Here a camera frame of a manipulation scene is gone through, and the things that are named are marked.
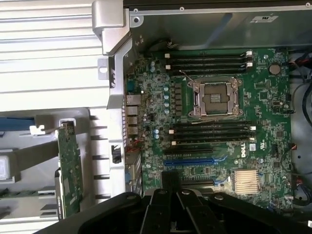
cpu socket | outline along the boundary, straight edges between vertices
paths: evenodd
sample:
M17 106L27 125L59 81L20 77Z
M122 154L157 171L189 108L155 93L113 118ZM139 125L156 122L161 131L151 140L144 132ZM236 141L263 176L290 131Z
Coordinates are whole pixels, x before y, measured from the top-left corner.
M188 83L194 91L194 110L189 116L199 119L219 119L243 114L238 106L236 78L199 78Z

green circuit board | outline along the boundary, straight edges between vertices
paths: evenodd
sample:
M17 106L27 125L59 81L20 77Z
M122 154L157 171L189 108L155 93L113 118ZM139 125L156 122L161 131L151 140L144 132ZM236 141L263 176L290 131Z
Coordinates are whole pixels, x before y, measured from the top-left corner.
M205 56L241 54L247 50L174 51L171 56ZM251 49L252 66L245 73L222 75L202 74L188 76L173 74L166 68L166 53L152 53L140 57L127 74L127 94L142 94L138 109L138 137L142 143L143 190L161 187L161 171L178 171L183 181L213 180L209 188L237 196L263 208L292 208L293 195L289 174L285 168L291 164L291 98L289 90L287 50ZM278 74L269 72L269 66L279 64ZM189 82L201 78L230 78L238 80L239 115L219 121L249 121L256 127L253 140L246 142L209 143L210 153L164 155L172 145L172 125L195 123L190 116L194 108L194 93ZM200 165L165 166L169 159L214 158L219 162ZM259 179L259 192L238 195L234 188L234 172L255 169Z
M66 218L80 211L83 194L80 150L73 122L64 122L58 130L58 150L63 186L63 212Z

blue pcie slot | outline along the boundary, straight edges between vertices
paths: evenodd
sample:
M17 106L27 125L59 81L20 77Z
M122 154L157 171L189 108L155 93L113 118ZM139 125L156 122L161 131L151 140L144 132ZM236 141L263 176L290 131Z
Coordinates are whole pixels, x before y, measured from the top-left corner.
M173 159L164 160L165 166L189 166L189 165L200 165L200 164L217 164L218 162L224 161L228 156L222 158L192 158L192 159Z

chipset heatsink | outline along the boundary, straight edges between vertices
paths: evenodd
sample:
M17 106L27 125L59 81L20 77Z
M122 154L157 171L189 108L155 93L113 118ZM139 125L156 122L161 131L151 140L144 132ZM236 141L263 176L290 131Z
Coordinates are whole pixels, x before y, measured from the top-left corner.
M198 119L222 119L243 114L239 109L236 78L199 78L188 83L194 91L194 110L189 116Z
M235 193L238 195L258 194L260 192L259 173L256 169L234 171Z

motherboard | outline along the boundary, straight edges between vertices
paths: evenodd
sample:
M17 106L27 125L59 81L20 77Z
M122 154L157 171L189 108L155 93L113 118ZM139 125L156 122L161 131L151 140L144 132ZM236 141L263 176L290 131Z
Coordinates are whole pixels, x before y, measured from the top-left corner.
M286 49L142 55L126 75L127 152L141 151L143 191L177 171L203 196L225 192L291 209Z

